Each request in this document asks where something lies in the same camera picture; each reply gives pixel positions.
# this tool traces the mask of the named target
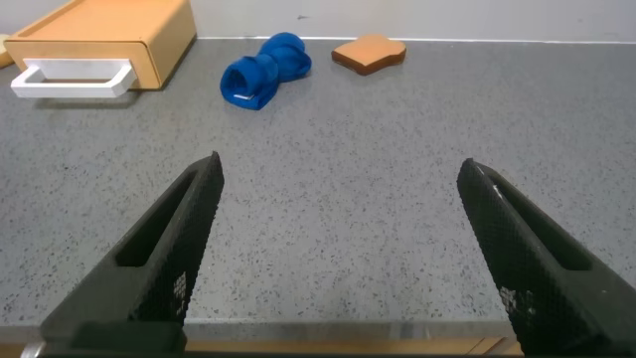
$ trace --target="speckled countertop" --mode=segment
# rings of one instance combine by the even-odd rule
[[[312,41],[309,78],[231,106],[222,72],[258,44],[199,41],[163,91],[110,101],[18,99],[0,71],[0,335],[32,334],[212,150],[226,187],[192,336],[506,329],[455,187],[467,157],[636,284],[636,47],[409,43],[363,78]]]

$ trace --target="white wall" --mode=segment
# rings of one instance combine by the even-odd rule
[[[636,42],[636,0],[191,0],[200,37]],[[1,0],[12,33],[64,0]]]

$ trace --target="blue plastic object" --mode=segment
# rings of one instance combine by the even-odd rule
[[[305,44],[290,33],[267,40],[258,55],[231,64],[221,78],[221,94],[230,103],[261,109],[274,97],[278,84],[298,80],[311,69]]]

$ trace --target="toast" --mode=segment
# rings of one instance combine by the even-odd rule
[[[401,64],[405,57],[406,45],[383,35],[365,35],[331,52],[334,62],[362,76]]]

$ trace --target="wooden box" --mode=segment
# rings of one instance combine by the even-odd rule
[[[136,75],[130,87],[154,90],[195,36],[189,0],[73,0],[5,46],[22,71],[25,59],[127,59]]]

